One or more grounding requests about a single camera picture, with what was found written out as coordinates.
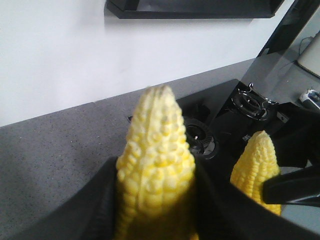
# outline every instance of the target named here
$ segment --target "black shelf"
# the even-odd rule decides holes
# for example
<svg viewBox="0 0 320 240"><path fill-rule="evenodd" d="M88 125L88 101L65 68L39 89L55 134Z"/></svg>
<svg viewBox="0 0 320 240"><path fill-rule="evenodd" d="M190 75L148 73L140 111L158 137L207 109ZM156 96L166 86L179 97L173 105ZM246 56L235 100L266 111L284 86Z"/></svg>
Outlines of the black shelf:
<svg viewBox="0 0 320 240"><path fill-rule="evenodd" d="M272 18L284 0L107 0L119 19Z"/></svg>

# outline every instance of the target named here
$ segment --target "yellow corn cob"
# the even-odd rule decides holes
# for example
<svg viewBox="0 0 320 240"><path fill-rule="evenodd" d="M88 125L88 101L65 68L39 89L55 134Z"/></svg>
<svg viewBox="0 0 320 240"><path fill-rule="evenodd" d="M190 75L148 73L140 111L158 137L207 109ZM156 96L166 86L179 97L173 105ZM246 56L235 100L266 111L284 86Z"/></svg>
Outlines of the yellow corn cob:
<svg viewBox="0 0 320 240"><path fill-rule="evenodd" d="M182 111L168 86L151 87L136 107L118 158L115 240L194 236L195 160Z"/></svg>
<svg viewBox="0 0 320 240"><path fill-rule="evenodd" d="M262 199L263 182L279 174L272 140L265 131L259 131L248 141L234 165L230 182L266 209L280 215L281 205L266 204Z"/></svg>

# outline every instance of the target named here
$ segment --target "black stove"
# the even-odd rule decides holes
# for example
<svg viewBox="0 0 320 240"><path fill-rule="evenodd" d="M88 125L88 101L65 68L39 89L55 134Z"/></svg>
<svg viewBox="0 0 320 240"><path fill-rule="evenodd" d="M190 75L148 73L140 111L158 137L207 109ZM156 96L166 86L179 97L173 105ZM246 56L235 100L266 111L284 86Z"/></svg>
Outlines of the black stove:
<svg viewBox="0 0 320 240"><path fill-rule="evenodd" d="M319 156L310 155L309 144L319 115L291 102L272 101L252 83L232 79L177 102L190 151L211 160L226 176L251 136L262 130L270 135L280 166L304 168L308 159L319 162Z"/></svg>

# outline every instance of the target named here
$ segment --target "speckled gray surface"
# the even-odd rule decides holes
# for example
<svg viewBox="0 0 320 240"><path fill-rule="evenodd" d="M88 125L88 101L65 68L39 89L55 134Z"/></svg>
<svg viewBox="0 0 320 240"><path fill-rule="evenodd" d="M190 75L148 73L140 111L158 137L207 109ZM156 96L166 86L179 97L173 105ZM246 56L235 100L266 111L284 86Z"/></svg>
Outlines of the speckled gray surface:
<svg viewBox="0 0 320 240"><path fill-rule="evenodd" d="M182 98L241 79L252 62L167 84L177 98ZM109 157L121 154L129 126L127 117L141 93L138 90L0 127L0 239L23 239L23 235L12 236L55 211Z"/></svg>

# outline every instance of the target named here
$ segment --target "white wall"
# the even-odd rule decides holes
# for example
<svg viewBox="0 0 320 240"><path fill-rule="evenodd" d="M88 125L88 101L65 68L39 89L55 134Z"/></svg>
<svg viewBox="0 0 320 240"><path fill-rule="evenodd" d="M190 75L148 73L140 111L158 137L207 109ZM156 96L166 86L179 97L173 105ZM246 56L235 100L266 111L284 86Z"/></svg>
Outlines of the white wall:
<svg viewBox="0 0 320 240"><path fill-rule="evenodd" d="M0 126L251 58L270 19L104 18L105 0L0 1Z"/></svg>

